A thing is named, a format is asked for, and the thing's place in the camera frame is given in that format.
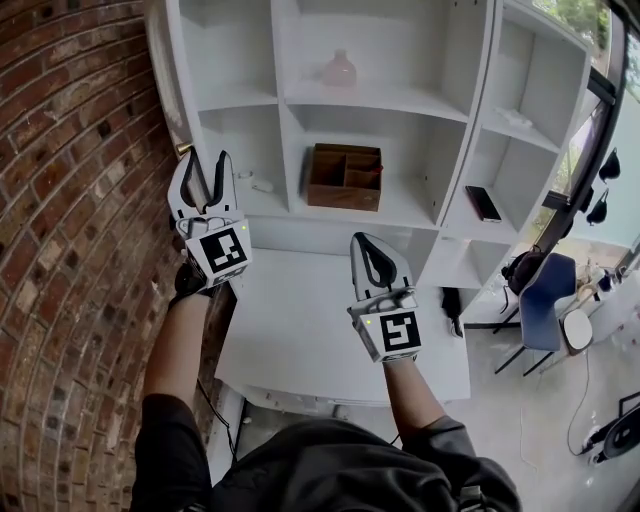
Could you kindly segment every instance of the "chair leg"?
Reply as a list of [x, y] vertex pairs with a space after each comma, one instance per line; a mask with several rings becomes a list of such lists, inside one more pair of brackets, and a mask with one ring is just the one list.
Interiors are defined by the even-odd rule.
[[511, 363], [513, 363], [513, 361], [523, 352], [525, 351], [525, 347], [522, 346], [518, 349], [518, 351], [513, 354], [506, 363], [504, 363], [500, 368], [498, 368], [495, 372], [493, 372], [494, 375], [498, 375], [502, 370], [504, 370], [507, 366], [509, 366]]
[[511, 313], [509, 313], [509, 316], [505, 318], [502, 321], [502, 323], [493, 330], [493, 334], [496, 334], [498, 331], [500, 331], [500, 329], [502, 329], [505, 325], [507, 325], [509, 323], [509, 320], [511, 320], [514, 316], [516, 316], [518, 311], [520, 311], [520, 306], [516, 306], [516, 308]]
[[529, 368], [526, 372], [524, 372], [523, 377], [526, 377], [527, 375], [529, 375], [533, 370], [535, 370], [538, 366], [540, 366], [542, 363], [544, 363], [547, 359], [549, 359], [553, 354], [555, 354], [555, 352], [549, 352], [546, 356], [544, 356], [542, 359], [540, 359], [540, 361], [538, 361], [536, 364], [534, 364], [531, 368]]

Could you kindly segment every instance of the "black smartphone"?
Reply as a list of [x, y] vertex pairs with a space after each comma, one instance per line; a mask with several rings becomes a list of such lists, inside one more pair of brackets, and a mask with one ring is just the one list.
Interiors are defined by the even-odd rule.
[[502, 218], [496, 210], [496, 207], [493, 205], [493, 201], [487, 194], [487, 191], [482, 187], [464, 187], [469, 194], [469, 199], [471, 200], [471, 204], [476, 210], [478, 217], [483, 222], [502, 222]]

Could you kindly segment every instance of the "white desk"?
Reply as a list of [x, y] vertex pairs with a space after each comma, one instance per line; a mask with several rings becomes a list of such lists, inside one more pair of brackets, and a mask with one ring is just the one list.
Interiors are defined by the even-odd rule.
[[[346, 312], [355, 301], [349, 258], [263, 249], [253, 258], [234, 282], [238, 303], [216, 377], [244, 395], [258, 388], [307, 402], [388, 405], [382, 366]], [[469, 398], [466, 343], [449, 333], [440, 300], [438, 288], [418, 290], [417, 364], [439, 400]], [[279, 408], [287, 410], [282, 401]]]

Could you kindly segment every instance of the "small white object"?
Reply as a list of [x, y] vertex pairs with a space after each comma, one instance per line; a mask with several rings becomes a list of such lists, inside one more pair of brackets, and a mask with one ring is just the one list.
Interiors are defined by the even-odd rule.
[[259, 190], [260, 192], [266, 192], [267, 194], [270, 194], [271, 192], [273, 192], [273, 183], [262, 178], [253, 178], [251, 188], [254, 190]]
[[567, 343], [574, 350], [585, 348], [593, 337], [593, 328], [586, 313], [581, 309], [574, 309], [562, 322]]
[[494, 107], [494, 110], [496, 113], [504, 117], [511, 126], [517, 126], [520, 128], [531, 128], [533, 126], [531, 120], [527, 119], [513, 108], [507, 110], [502, 107]]

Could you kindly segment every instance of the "round white object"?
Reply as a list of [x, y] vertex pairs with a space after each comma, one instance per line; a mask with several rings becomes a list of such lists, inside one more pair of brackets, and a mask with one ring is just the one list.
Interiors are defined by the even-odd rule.
[[581, 309], [574, 309], [564, 318], [562, 323], [567, 343], [574, 350], [582, 350], [590, 342], [593, 336], [593, 329], [589, 318]]

